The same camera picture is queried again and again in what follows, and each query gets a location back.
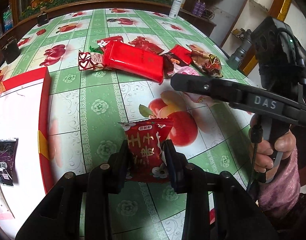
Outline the right hand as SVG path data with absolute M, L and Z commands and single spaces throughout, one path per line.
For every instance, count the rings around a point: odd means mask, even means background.
M 268 141 L 262 140 L 257 144 L 256 158 L 254 161 L 254 170 L 259 173 L 265 173 L 267 170 L 273 168 L 273 160 L 270 156 L 274 150 L 283 152 L 282 160 L 288 159 L 296 148 L 296 138 L 290 130 L 283 136 L 279 137 L 274 146 Z

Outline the pink sleeve forearm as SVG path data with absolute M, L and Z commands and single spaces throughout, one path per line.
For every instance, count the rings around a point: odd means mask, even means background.
M 300 189 L 297 149 L 294 149 L 288 159 L 281 161 L 273 181 L 259 183 L 259 207 L 269 217 L 283 218 L 296 205 Z

